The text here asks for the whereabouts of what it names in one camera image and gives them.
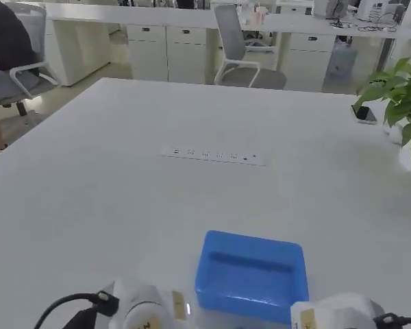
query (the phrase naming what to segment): person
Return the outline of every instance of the person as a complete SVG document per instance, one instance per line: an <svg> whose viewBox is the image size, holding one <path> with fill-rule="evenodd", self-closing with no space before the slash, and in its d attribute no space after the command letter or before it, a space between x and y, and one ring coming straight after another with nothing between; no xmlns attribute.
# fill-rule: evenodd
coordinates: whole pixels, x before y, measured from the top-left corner
<svg viewBox="0 0 411 329"><path fill-rule="evenodd" d="M11 80L9 70L36 63L30 37L15 13L0 2L0 100L21 94L21 89ZM28 89L38 83L38 70L17 75ZM0 129L0 151L6 148Z"/></svg>

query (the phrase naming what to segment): drawer cabinet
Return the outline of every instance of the drawer cabinet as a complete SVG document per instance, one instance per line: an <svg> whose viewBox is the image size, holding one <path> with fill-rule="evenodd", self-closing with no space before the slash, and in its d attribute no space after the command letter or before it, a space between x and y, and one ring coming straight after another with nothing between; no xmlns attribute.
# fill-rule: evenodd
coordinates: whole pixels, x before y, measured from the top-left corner
<svg viewBox="0 0 411 329"><path fill-rule="evenodd" d="M166 28L128 25L127 33L133 79L168 81Z"/></svg>

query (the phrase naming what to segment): dark shirt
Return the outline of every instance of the dark shirt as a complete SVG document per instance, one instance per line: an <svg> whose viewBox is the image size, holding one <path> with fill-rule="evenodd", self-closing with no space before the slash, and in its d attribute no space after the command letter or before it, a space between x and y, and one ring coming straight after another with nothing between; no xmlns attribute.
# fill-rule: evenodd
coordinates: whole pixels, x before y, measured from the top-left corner
<svg viewBox="0 0 411 329"><path fill-rule="evenodd" d="M15 13L0 2L0 71L36 62L25 27Z"/></svg>

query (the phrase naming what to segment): yellow label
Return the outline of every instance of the yellow label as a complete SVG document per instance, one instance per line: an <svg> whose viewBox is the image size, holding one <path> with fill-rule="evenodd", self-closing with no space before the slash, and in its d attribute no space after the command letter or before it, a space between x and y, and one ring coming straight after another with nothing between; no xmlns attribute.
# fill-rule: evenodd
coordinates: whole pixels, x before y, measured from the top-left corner
<svg viewBox="0 0 411 329"><path fill-rule="evenodd" d="M316 329L315 310L309 308L300 313L301 329Z"/></svg>
<svg viewBox="0 0 411 329"><path fill-rule="evenodd" d="M162 325L157 315L152 315L144 320L138 326L132 326L130 329L161 329Z"/></svg>
<svg viewBox="0 0 411 329"><path fill-rule="evenodd" d="M186 320L186 309L184 308L184 296L179 291L172 291L173 312L176 320Z"/></svg>

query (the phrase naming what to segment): white table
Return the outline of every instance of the white table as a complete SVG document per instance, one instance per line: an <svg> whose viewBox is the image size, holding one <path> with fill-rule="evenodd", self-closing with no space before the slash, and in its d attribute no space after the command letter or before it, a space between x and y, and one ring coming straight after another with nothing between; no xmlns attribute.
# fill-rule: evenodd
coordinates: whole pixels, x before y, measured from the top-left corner
<svg viewBox="0 0 411 329"><path fill-rule="evenodd" d="M354 101L97 82L0 154L0 329L127 273L192 291L208 230L299 243L313 300L362 292L411 316L411 175ZM180 143L263 151L267 167L160 156Z"/></svg>

